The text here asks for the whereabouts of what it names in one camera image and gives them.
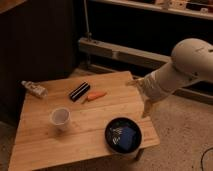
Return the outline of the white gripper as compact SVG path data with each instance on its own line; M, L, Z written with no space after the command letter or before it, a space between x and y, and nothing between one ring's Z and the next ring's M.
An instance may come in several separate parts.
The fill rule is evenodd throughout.
M154 72L147 74L145 77L139 78L138 80L130 80L126 82L126 85L139 85L143 94L149 99L144 102L143 118L149 115L149 112L153 107L153 102L161 101L171 94L170 91L166 91L160 87L159 83L155 79Z

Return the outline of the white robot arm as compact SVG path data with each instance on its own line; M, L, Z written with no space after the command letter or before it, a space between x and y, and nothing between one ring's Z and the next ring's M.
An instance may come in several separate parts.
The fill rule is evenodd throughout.
M200 81L213 82L213 45L187 38L174 46L169 62L127 85L139 88L144 102L142 116L146 117L155 103Z

